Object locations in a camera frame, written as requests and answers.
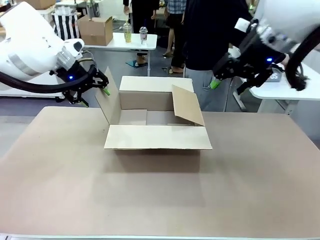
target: black and white striped cloth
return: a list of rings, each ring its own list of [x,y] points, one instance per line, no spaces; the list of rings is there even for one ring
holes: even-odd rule
[[[78,16],[76,13],[72,13],[71,15],[58,15],[53,13],[52,18],[54,22],[54,32],[62,40],[80,38],[80,32],[77,23]]]

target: person's foot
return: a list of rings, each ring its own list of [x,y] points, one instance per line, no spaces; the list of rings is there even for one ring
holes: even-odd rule
[[[146,64],[147,61],[145,60],[144,56],[137,56],[136,57],[136,63],[138,65],[143,65],[143,64]]]
[[[172,66],[171,70],[172,70],[172,73],[174,73],[174,74],[183,74],[184,73],[183,68],[176,67],[176,66]]]
[[[172,51],[166,51],[162,56],[164,56],[165,58],[172,58],[173,53]]]

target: cardboard box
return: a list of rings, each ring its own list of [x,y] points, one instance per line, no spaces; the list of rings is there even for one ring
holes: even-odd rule
[[[108,19],[86,15],[78,21],[81,38],[85,45],[107,46],[114,38],[112,17]]]
[[[109,68],[105,75],[111,95],[95,95],[108,122],[105,149],[212,149],[191,79],[124,76],[118,91]]]
[[[56,0],[17,0],[16,2],[27,2],[36,10],[45,10],[56,4]]]

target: gray pants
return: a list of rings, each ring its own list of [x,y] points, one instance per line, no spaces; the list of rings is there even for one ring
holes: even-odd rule
[[[228,97],[230,80],[221,82],[218,88],[211,89],[210,83],[214,79],[213,71],[197,71],[185,68],[184,77],[192,79],[194,93],[203,112],[223,112]]]

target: black hose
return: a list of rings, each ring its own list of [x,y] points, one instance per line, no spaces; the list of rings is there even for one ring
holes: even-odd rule
[[[320,44],[320,26],[316,28],[292,54],[285,69],[286,78],[293,89],[302,91],[306,88],[306,77],[297,75],[296,71],[306,56]]]
[[[82,77],[56,85],[42,85],[42,84],[34,84],[26,81],[18,80],[12,76],[9,76],[5,73],[0,72],[0,83],[8,85],[11,88],[24,90],[30,93],[37,94],[55,94],[61,93],[63,91],[75,90],[77,87],[81,87],[83,82],[87,79],[92,79],[97,73],[97,68],[95,65],[91,65],[87,74]]]

